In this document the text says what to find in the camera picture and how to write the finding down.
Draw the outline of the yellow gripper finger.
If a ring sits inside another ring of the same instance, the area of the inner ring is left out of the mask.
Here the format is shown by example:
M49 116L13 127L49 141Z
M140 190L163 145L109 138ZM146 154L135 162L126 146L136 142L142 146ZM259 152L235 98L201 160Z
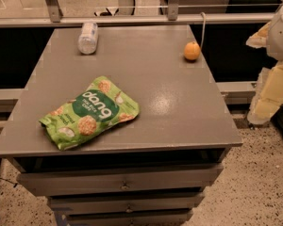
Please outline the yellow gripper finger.
M267 44L267 37L270 24L271 23L265 24L256 33L250 36L246 41L246 45L256 49L265 48Z
M258 75L256 94L252 99L247 120L254 125L269 121L283 105L283 62L272 69L263 68Z

